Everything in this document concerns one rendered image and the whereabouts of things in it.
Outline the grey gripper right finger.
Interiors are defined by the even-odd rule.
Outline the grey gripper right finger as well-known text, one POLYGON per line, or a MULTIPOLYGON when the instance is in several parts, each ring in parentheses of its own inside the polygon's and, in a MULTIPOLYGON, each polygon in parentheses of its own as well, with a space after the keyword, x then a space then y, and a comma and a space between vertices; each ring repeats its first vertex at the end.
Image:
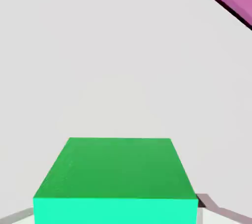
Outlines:
POLYGON ((196 224, 252 224, 252 218, 219 207, 208 194, 198 193, 196 224))

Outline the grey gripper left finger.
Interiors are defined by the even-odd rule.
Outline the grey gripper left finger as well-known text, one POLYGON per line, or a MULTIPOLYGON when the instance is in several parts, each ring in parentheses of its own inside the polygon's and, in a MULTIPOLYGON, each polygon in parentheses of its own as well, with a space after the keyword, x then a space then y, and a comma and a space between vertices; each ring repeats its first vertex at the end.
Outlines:
POLYGON ((33 208, 27 208, 0 219, 0 224, 13 224, 33 215, 33 208))

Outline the small green cube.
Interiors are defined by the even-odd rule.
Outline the small green cube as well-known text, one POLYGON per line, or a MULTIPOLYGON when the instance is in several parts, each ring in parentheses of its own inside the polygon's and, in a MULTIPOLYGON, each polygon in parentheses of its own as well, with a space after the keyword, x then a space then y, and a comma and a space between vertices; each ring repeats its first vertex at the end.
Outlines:
POLYGON ((169 138, 70 138, 33 197, 34 224, 196 224, 169 138))

